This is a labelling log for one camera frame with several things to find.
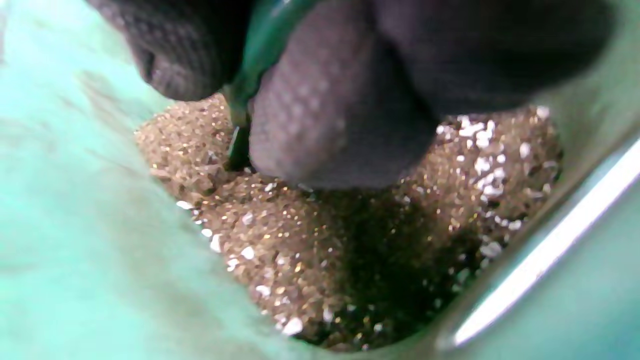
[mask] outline gloved finger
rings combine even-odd
[[[160,94],[196,101],[240,64],[253,0],[87,0],[123,33],[142,78]]]
[[[438,120],[376,32],[368,0],[325,0],[253,99],[260,172],[312,188],[381,188],[424,157]]]
[[[591,65],[614,30],[604,0],[373,0],[380,31],[440,114],[508,110]]]

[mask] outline textured glove fabric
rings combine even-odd
[[[87,0],[125,37],[160,94],[197,101],[236,73],[253,0]]]
[[[238,69],[253,1],[87,0],[161,94],[199,100]],[[380,188],[424,156],[444,114],[514,108],[588,68],[603,0],[324,0],[250,104],[257,170],[314,188]]]

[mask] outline pile of gold particles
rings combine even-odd
[[[543,107],[445,119],[418,171],[379,192],[225,173],[231,134],[215,95],[171,106],[136,139],[276,328],[335,351],[422,329],[501,253],[560,171]]]

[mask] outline sparkly granule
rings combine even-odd
[[[418,171],[378,192],[224,172],[232,131],[219,95],[168,108],[136,138],[276,328],[357,351],[427,325],[539,210],[560,171],[548,115],[449,117]]]

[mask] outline black glove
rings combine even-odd
[[[229,82],[253,1],[87,0],[144,79],[192,101]],[[604,0],[324,0],[250,103],[257,170],[379,188],[424,157],[440,117],[508,110],[587,69],[614,28]]]

